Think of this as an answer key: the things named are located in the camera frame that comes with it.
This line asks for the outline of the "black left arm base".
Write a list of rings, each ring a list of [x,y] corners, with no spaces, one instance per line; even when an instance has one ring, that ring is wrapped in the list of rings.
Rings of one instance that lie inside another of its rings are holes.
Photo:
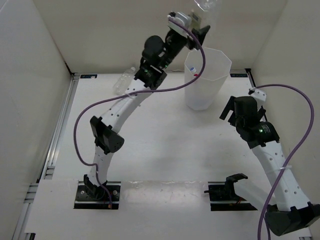
[[[83,181],[80,181],[77,186],[74,209],[79,210],[118,210],[121,196],[121,182],[110,181],[106,184],[111,196],[111,207],[109,195],[102,190],[97,196],[92,196]]]

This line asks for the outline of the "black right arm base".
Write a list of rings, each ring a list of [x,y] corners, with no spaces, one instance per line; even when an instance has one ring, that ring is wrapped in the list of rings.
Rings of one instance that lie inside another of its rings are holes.
[[[228,176],[224,182],[208,182],[208,189],[204,194],[208,194],[211,212],[240,212],[256,211],[246,199],[235,193],[234,184],[248,177],[243,173]]]

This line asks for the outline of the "blue label plastic bottle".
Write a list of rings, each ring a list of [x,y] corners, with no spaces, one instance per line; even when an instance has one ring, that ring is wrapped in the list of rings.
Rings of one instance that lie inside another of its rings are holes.
[[[190,70],[190,72],[191,72],[192,74],[196,74],[196,73],[197,73],[197,70],[196,70],[195,67],[191,67],[189,70]]]

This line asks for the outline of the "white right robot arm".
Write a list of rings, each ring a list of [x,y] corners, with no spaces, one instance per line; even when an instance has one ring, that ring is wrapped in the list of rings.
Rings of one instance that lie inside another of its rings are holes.
[[[265,96],[254,94],[231,96],[220,119],[224,120],[229,111],[233,112],[228,121],[259,160],[272,186],[271,191],[267,196],[254,194],[248,187],[232,182],[225,186],[224,193],[230,200],[238,199],[243,193],[252,203],[261,204],[267,226],[276,236],[282,236],[312,225],[320,217],[320,206],[312,204],[301,190],[288,166],[289,159],[283,155],[274,126],[261,120],[265,100]]]

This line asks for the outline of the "clear ribbed plastic bottle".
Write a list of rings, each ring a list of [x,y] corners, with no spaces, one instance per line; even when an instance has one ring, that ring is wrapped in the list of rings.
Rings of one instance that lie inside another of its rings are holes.
[[[131,84],[132,79],[135,77],[136,68],[131,67],[123,72],[119,77],[117,82],[113,85],[112,91],[115,95],[123,95],[129,85]]]

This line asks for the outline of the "clear bottle yellow label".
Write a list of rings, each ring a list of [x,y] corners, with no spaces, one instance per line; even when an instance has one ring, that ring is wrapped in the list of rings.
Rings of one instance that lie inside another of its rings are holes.
[[[191,10],[191,17],[200,28],[210,26],[211,30],[216,29],[218,16],[222,6],[221,0],[194,0]]]

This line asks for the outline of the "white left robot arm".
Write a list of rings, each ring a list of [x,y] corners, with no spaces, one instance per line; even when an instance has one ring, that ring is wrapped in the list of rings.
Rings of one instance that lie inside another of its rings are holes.
[[[107,189],[107,173],[112,157],[120,150],[125,140],[119,132],[134,110],[152,93],[156,92],[167,76],[165,69],[187,47],[202,51],[202,45],[210,25],[193,28],[190,33],[181,35],[180,28],[170,28],[165,39],[158,35],[149,37],[144,43],[140,67],[133,80],[117,98],[114,105],[100,117],[93,116],[90,126],[94,136],[95,153],[91,170],[84,175],[86,193],[93,200],[110,199]]]

